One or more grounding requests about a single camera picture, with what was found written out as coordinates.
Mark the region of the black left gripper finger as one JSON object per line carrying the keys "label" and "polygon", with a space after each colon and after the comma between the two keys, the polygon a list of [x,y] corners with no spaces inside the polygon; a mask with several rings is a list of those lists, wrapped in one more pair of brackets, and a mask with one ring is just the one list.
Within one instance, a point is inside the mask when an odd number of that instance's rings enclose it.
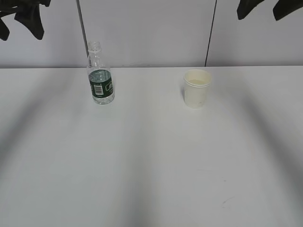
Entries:
{"label": "black left gripper finger", "polygon": [[5,25],[3,20],[0,18],[0,39],[6,41],[9,37],[10,31],[8,27]]}
{"label": "black left gripper finger", "polygon": [[40,18],[40,4],[49,7],[50,2],[51,0],[21,0],[19,5],[21,9],[14,17],[38,40],[42,40],[45,33]]}

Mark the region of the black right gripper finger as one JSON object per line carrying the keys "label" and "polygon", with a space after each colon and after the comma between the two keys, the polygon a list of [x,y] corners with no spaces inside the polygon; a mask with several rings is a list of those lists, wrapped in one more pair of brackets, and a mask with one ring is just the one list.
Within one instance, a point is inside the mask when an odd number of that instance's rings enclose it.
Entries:
{"label": "black right gripper finger", "polygon": [[303,7],[303,0],[279,0],[273,8],[276,21]]}
{"label": "black right gripper finger", "polygon": [[244,19],[257,5],[264,0],[240,0],[237,7],[238,20]]}

